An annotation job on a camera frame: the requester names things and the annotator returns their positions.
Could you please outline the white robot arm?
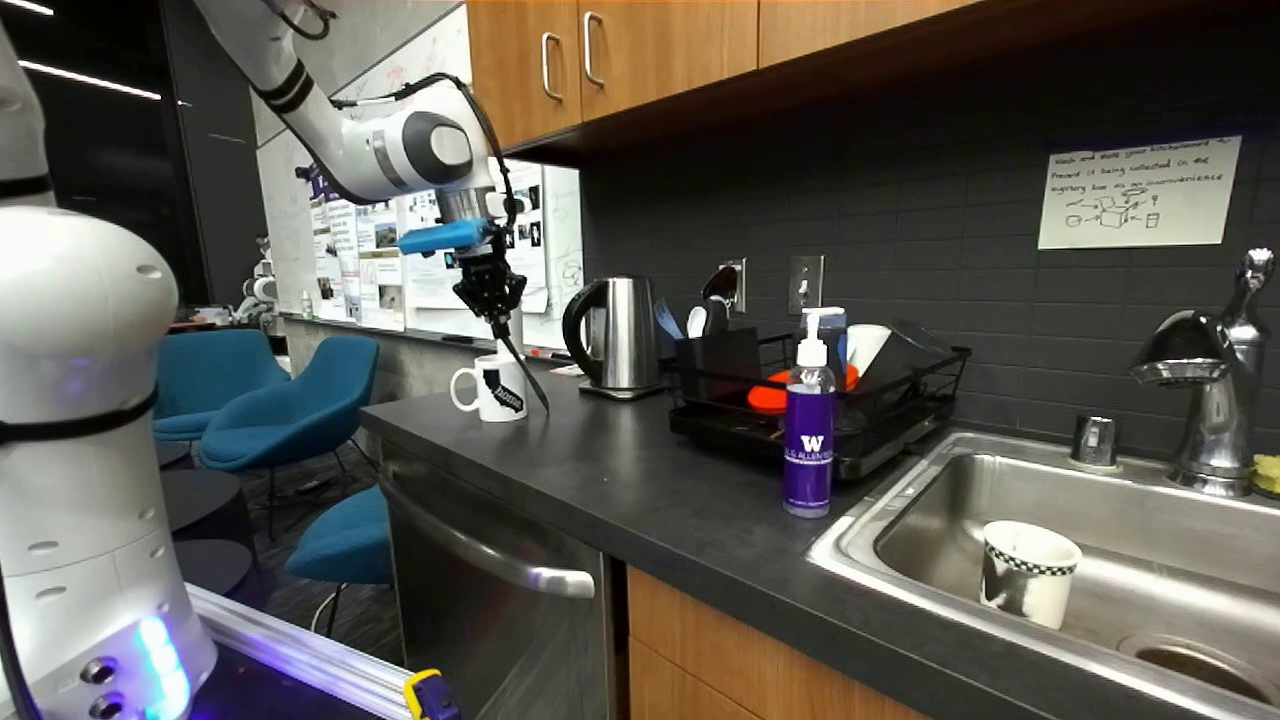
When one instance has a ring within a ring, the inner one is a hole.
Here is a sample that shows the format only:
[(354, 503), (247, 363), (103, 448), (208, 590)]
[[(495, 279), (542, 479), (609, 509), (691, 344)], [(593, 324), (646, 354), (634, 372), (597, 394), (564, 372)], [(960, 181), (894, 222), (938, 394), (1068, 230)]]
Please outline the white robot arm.
[[(308, 0), (192, 0), (213, 40), (354, 204), (436, 191), (462, 250), (458, 295), (503, 324), (490, 186), (500, 141), (476, 90), (426, 71), (343, 110), (295, 42)], [(180, 303), (136, 230), (57, 200), (44, 102), (0, 63), (0, 568), (11, 720), (182, 720), (215, 642), (171, 556), (151, 442), (155, 363)]]

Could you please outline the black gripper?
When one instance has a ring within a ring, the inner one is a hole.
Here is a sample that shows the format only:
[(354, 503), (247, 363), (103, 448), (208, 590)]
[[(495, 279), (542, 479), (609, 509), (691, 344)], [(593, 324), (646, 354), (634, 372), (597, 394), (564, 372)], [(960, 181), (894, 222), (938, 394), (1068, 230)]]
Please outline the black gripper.
[(450, 292), (488, 324), (490, 339), (523, 344), (523, 277), (503, 255), (506, 235), (495, 222), (458, 250), (458, 279)]

